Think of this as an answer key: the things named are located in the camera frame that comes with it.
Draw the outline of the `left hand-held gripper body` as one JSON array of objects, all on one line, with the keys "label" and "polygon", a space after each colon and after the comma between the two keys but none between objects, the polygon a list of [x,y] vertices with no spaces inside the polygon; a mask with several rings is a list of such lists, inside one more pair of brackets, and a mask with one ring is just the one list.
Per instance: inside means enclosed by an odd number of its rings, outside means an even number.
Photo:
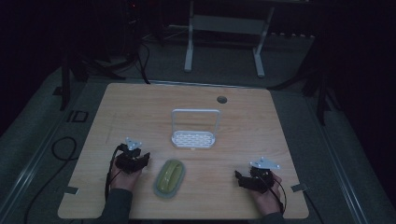
[{"label": "left hand-held gripper body", "polygon": [[134,173],[146,167],[149,162],[144,161],[143,156],[145,154],[141,154],[141,146],[141,142],[126,137],[125,143],[117,147],[121,154],[116,158],[116,166],[126,174]]}]

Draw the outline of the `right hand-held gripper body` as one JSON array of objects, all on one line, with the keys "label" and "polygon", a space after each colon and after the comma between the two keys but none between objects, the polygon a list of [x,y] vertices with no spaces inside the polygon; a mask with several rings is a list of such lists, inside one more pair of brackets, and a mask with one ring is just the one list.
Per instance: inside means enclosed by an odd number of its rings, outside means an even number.
[{"label": "right hand-held gripper body", "polygon": [[241,176],[241,187],[259,193],[272,189],[276,183],[272,170],[279,169],[280,165],[265,157],[251,161],[249,165],[249,176]]}]

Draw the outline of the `white sink caddy rack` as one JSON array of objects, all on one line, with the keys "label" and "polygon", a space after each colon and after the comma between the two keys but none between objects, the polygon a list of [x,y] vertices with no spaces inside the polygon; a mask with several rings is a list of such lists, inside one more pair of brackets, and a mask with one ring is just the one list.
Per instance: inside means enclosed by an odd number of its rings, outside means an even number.
[{"label": "white sink caddy rack", "polygon": [[[176,129],[177,113],[213,113],[216,115],[214,130],[186,131]],[[216,134],[219,127],[221,112],[217,109],[177,108],[171,112],[172,135],[171,140],[175,147],[181,148],[211,148],[216,143]]]}]

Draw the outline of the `black tripod stand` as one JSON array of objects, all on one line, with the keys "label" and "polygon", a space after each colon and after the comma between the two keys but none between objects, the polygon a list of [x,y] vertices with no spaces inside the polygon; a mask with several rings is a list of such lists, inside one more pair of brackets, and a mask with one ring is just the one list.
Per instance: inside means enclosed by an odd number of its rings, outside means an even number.
[{"label": "black tripod stand", "polygon": [[93,58],[90,58],[81,51],[78,51],[75,47],[64,43],[61,47],[62,61],[61,61],[61,86],[57,87],[54,91],[54,95],[60,95],[62,97],[60,110],[64,111],[68,107],[71,101],[71,76],[73,74],[77,81],[87,81],[89,74],[87,67],[92,67],[99,74],[116,80],[125,80],[125,77],[115,74],[116,70],[126,68],[127,66],[138,63],[140,66],[139,72],[142,79],[146,84],[149,84],[149,79],[146,74],[146,66],[149,60],[149,56],[144,63],[142,63],[139,51],[136,53],[130,53],[126,56],[124,61],[120,63],[111,64],[109,66],[103,66]]},{"label": "black tripod stand", "polygon": [[315,93],[318,95],[316,117],[321,125],[325,125],[326,96],[328,95],[330,77],[335,68],[335,62],[332,62],[330,59],[305,57],[293,77],[280,84],[269,87],[269,90],[284,90],[304,79],[305,84],[302,88],[302,94],[306,97],[313,97]]}]

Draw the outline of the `green scrub brush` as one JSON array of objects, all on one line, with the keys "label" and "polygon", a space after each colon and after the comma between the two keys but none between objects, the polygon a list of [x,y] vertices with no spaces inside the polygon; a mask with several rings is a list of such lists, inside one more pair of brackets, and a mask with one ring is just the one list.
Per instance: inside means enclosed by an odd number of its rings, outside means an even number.
[{"label": "green scrub brush", "polygon": [[154,193],[158,197],[165,199],[174,197],[184,179],[185,173],[186,168],[182,161],[166,161],[153,184]]}]

